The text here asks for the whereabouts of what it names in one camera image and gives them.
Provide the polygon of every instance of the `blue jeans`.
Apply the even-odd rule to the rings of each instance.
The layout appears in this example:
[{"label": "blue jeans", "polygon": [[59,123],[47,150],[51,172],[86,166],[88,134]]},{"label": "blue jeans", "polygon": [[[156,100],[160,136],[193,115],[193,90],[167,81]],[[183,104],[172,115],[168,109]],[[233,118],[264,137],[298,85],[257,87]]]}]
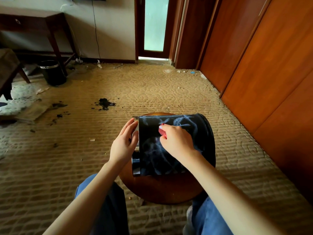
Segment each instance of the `blue jeans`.
[{"label": "blue jeans", "polygon": [[[89,176],[77,187],[75,198],[95,176],[96,174]],[[197,235],[233,234],[205,192],[193,200],[192,223]],[[124,191],[115,182],[105,198],[90,234],[129,235]]]}]

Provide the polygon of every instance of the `wooden stool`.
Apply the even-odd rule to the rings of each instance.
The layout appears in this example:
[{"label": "wooden stool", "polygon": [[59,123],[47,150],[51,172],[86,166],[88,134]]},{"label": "wooden stool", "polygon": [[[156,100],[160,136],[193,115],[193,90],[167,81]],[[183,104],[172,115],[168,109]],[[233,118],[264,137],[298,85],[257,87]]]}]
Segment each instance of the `wooden stool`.
[{"label": "wooden stool", "polygon": [[[173,114],[159,112],[146,115]],[[179,204],[192,200],[203,191],[202,186],[189,171],[179,174],[133,177],[131,160],[123,168],[119,177],[135,195],[156,204]]]}]

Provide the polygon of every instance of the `patterned carpet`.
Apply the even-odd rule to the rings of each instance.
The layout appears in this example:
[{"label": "patterned carpet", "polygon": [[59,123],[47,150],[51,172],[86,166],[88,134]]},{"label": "patterned carpet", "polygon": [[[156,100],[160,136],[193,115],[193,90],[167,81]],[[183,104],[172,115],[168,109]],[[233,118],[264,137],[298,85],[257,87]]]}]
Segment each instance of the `patterned carpet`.
[{"label": "patterned carpet", "polygon": [[[114,69],[117,65],[79,66],[67,83],[40,94],[37,90],[49,87],[43,78],[33,78],[29,85],[14,82],[14,100],[0,108],[0,116],[15,114],[37,99],[68,106],[45,112],[36,124],[0,126],[0,234],[42,234],[73,200],[76,187],[108,160],[125,122],[151,112],[203,114],[215,136],[216,168],[289,234],[313,234],[312,206],[199,72],[143,63]],[[98,110],[100,98],[116,106]],[[125,192],[132,235],[182,234],[190,203],[140,206],[139,198],[119,178],[117,182]]]}]

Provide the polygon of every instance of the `wooden table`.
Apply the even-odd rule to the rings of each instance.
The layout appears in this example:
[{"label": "wooden table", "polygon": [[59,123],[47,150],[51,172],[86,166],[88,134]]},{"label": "wooden table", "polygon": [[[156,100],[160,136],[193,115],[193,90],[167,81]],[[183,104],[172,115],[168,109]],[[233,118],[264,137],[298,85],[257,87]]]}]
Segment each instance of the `wooden table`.
[{"label": "wooden table", "polygon": [[[151,113],[146,115],[173,115]],[[156,204],[179,204],[189,201],[203,191],[202,186],[189,172],[179,174],[133,177],[131,161],[119,174],[122,182],[135,195]]]},{"label": "wooden table", "polygon": [[[62,60],[61,53],[54,36],[54,32],[60,29],[64,30],[73,51],[73,54],[68,60],[66,60],[65,63]],[[57,61],[60,63],[62,71],[65,76],[67,76],[65,66],[73,57],[77,55],[77,53],[64,13],[2,6],[0,7],[0,30],[35,32],[46,35],[53,48],[54,54],[56,55]]]}]

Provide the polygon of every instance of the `doorway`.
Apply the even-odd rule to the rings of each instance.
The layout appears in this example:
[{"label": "doorway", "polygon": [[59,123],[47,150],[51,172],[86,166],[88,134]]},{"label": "doorway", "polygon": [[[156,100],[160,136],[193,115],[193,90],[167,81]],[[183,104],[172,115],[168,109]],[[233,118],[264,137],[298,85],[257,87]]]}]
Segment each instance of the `doorway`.
[{"label": "doorway", "polygon": [[177,0],[137,0],[140,57],[168,59]]}]

